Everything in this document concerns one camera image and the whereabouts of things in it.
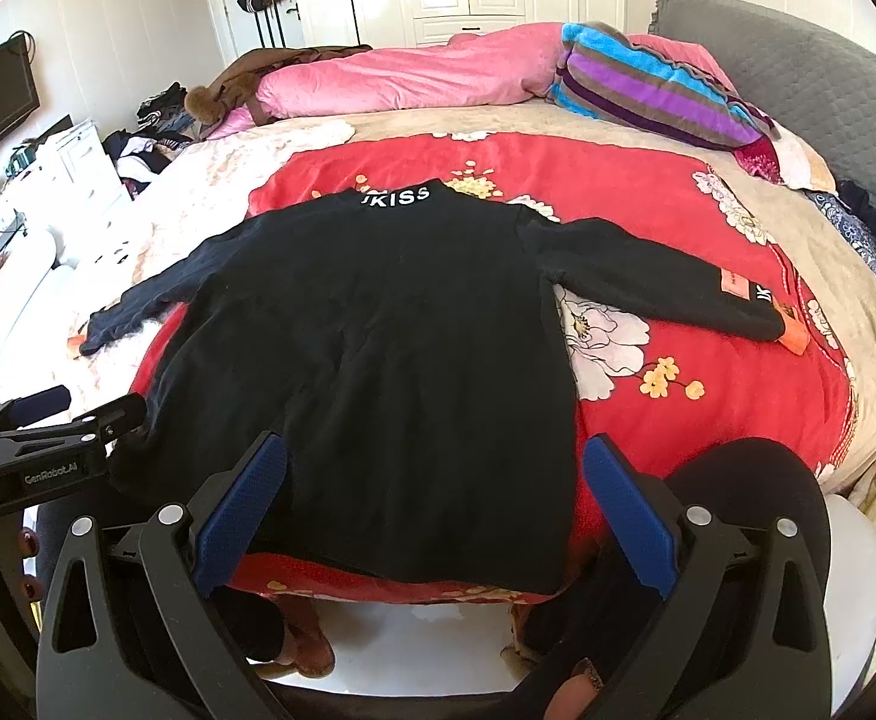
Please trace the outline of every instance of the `purple stripe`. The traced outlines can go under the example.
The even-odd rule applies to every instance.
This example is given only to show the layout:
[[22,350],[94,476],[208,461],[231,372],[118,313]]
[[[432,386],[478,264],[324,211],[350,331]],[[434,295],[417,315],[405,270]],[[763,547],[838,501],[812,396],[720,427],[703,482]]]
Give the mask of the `purple stripe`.
[[606,100],[606,98],[600,97],[600,95],[597,95],[595,92],[586,89],[578,83],[572,77],[571,73],[569,73],[568,69],[561,70],[559,75],[562,77],[562,83],[565,84],[566,89],[574,94],[576,98],[579,98],[579,100],[582,100],[584,103],[592,105],[595,108],[600,108],[605,113],[621,119],[622,122],[632,124],[633,127],[646,129],[649,132],[664,135],[665,138],[672,138],[673,140],[688,143],[690,146],[698,146],[699,148],[710,148],[715,149],[716,151],[734,151],[738,148],[738,146],[728,146],[726,143],[713,143],[711,141],[706,141],[704,138],[691,135],[691,133],[685,132],[683,129],[669,127],[667,124],[654,121],[654,119],[646,119],[643,116],[637,115],[633,111],[622,108],[620,105],[615,105],[611,100]]
[[649,107],[661,109],[672,116],[695,122],[699,127],[705,127],[719,135],[734,138],[739,143],[753,143],[761,137],[760,132],[744,127],[732,119],[730,113],[718,113],[706,105],[680,97],[680,95],[661,87],[624,76],[614,67],[588,59],[578,52],[574,52],[569,57],[569,66],[582,71],[590,79],[595,79],[619,95],[625,95]]

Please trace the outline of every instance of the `bedsheet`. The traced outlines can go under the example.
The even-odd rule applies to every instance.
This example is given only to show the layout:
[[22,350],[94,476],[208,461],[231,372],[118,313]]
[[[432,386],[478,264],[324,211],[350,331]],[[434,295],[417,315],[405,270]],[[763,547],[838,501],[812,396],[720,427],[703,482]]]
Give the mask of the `bedsheet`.
[[[252,192],[249,210],[264,213],[353,187],[374,203],[375,191],[435,176],[457,191],[526,204],[552,220],[609,218],[765,285],[802,316],[809,304],[816,305],[780,247],[710,167],[663,151],[504,132],[476,133],[468,140],[430,133],[348,143],[292,157]],[[717,442],[746,436],[780,440],[818,472],[844,459],[853,427],[844,356],[839,344],[828,343],[825,331],[813,323],[814,342],[796,355],[776,343],[645,320],[563,288],[556,290],[556,299],[579,392],[579,452],[588,437],[608,433],[638,470],[659,476]],[[160,355],[156,346],[142,368]],[[764,389],[768,372],[776,388],[792,397],[755,400],[754,389]],[[142,378],[136,386],[147,386],[149,377]],[[801,412],[794,408],[797,394]],[[566,581],[593,557],[601,527],[598,507],[579,474]],[[454,581],[383,583],[270,554],[245,557],[233,583],[258,593],[352,601],[544,600]]]
[[[337,130],[334,137],[329,136],[328,129],[316,134],[315,127],[327,125],[344,129]],[[201,238],[232,226],[246,207],[240,194],[244,188],[253,187],[256,182],[263,183],[274,167],[290,157],[288,153],[275,159],[268,154],[287,148],[292,141],[309,143],[301,148],[343,143],[352,128],[353,142],[435,132],[444,132],[449,141],[457,141],[480,139],[483,133],[491,131],[511,131],[591,143],[616,143],[629,148],[652,148],[692,156],[709,164],[715,175],[728,185],[739,204],[754,215],[795,265],[820,310],[809,306],[814,312],[811,323],[827,328],[833,342],[840,345],[849,361],[853,424],[843,462],[838,464],[829,458],[821,466],[819,478],[822,487],[825,491],[843,487],[876,457],[876,277],[814,205],[793,191],[746,175],[733,156],[701,151],[653,134],[576,117],[537,100],[504,107],[297,119],[195,146],[176,160],[142,196],[145,202],[137,201],[136,205],[142,204],[140,210],[146,212],[143,215],[156,215],[158,222],[156,231],[142,243],[142,254],[136,258],[137,266],[129,273],[125,286],[156,274],[187,254]],[[262,165],[263,155],[266,167]],[[468,166],[459,167],[463,169],[462,180],[466,177],[480,180],[480,177],[464,175]],[[227,183],[229,179],[241,181],[241,186],[232,189]],[[569,173],[568,180],[575,180],[574,170]],[[734,223],[737,206],[731,204],[727,208],[732,213],[726,215],[726,220]],[[192,218],[205,220],[200,230]],[[86,279],[88,286],[82,304],[76,305],[73,330],[80,329],[90,310],[118,298],[120,290],[113,284],[106,289],[96,289],[97,284],[104,285],[107,281]],[[90,359],[72,360],[62,351],[60,360],[54,361],[54,373],[57,381],[69,385],[73,391],[73,413],[127,391],[137,364],[157,332],[158,324],[149,323],[142,333],[125,338]],[[821,338],[826,346],[830,346],[828,335],[822,334]],[[763,396],[778,399],[787,396],[773,386],[771,372],[769,384]]]

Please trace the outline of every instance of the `blue gripper pad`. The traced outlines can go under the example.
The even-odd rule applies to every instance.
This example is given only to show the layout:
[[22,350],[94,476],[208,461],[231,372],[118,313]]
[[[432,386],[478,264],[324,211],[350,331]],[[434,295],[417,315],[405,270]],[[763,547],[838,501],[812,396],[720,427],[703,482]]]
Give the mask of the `blue gripper pad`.
[[287,468],[284,441],[271,434],[254,452],[198,533],[191,579],[203,598],[235,576],[238,562],[281,488]]
[[42,419],[48,419],[56,413],[62,413],[71,405],[71,393],[66,386],[57,385],[34,395],[22,397],[14,401],[9,417],[16,427],[33,425]]
[[641,494],[630,469],[619,462],[600,436],[585,444],[582,469],[589,490],[638,580],[667,598],[678,581],[674,540]]

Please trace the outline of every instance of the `pink comforter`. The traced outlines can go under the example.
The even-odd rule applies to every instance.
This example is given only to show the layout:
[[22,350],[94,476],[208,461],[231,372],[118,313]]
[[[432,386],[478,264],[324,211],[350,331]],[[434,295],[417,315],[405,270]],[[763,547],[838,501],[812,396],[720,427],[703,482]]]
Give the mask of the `pink comforter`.
[[[377,49],[343,59],[281,68],[257,97],[279,119],[401,108],[507,105],[544,97],[562,50],[561,23],[526,23],[447,46]],[[210,139],[254,127],[233,110]]]

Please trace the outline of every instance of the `striped blanket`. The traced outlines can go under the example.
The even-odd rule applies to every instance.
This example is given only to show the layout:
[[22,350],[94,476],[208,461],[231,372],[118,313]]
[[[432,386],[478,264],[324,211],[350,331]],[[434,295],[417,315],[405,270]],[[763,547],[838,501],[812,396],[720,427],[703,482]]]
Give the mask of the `striped blanket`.
[[609,25],[566,23],[562,40],[566,55],[548,95],[562,108],[722,151],[771,132],[771,119],[710,74],[636,46]]

